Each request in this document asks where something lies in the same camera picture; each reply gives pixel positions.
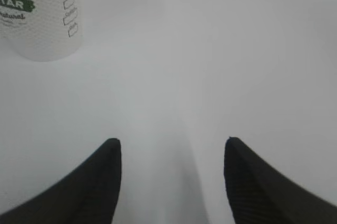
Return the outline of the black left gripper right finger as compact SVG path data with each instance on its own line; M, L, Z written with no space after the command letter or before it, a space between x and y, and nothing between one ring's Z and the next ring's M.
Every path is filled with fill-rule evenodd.
M224 182L235 223L336 223L336 206L294 183L237 137L224 148Z

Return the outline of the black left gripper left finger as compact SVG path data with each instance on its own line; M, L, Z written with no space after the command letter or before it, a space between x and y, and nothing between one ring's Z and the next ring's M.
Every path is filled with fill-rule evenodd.
M1 223L112 223L121 180L121 142L111 138L56 184L1 214Z

